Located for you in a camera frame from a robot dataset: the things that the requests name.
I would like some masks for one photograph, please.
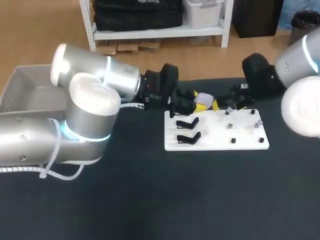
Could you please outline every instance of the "black hook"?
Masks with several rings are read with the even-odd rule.
[[[192,138],[184,136],[184,135],[177,135],[176,136],[176,139],[177,139],[179,144],[195,145],[200,138],[201,138],[201,132],[199,132],[199,131]]]
[[[194,129],[197,124],[199,123],[199,117],[196,117],[192,123],[188,123],[185,121],[176,121],[176,125],[178,127],[178,129]]]

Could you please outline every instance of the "white shelf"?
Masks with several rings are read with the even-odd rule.
[[[194,37],[194,36],[214,36],[222,35],[224,29],[222,25],[192,29],[187,23],[182,26],[143,30],[143,31],[98,31],[96,30],[93,35],[95,40],[116,40],[116,39],[157,39],[157,38],[179,38],[179,37]]]
[[[91,24],[90,0],[79,1],[86,34],[92,52],[96,51],[96,40],[157,39],[222,35],[221,47],[226,48],[228,46],[234,0],[225,0],[224,20],[220,19],[218,26],[192,29],[188,24],[184,23],[182,26],[173,28],[122,32],[98,31],[96,24]]]

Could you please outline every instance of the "white storage box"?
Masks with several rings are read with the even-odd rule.
[[[185,19],[192,29],[216,26],[225,0],[184,0]]]

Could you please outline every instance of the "black table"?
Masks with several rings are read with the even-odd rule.
[[[216,95],[241,81],[180,84]],[[268,150],[167,152],[162,112],[121,110],[104,158],[76,180],[0,174],[1,239],[319,239],[320,140],[289,130],[280,98],[254,107]]]

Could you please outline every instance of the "gray plastic basket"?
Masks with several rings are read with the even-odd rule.
[[[50,82],[51,65],[18,66],[8,80],[0,102],[0,117],[65,119],[66,95]]]

